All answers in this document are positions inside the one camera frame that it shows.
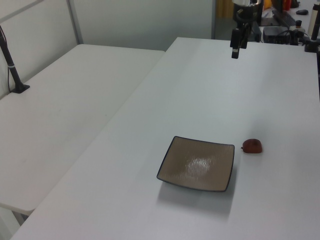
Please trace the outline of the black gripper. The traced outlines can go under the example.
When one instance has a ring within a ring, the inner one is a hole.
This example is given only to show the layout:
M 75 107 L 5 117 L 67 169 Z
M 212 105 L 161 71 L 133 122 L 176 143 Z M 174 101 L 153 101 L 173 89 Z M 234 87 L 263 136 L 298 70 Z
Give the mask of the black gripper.
M 237 28 L 232 30 L 230 47 L 232 48 L 231 57 L 238 59 L 240 48 L 247 48 L 249 27 L 253 25 L 253 9 L 239 8 L 235 12 L 235 21 Z

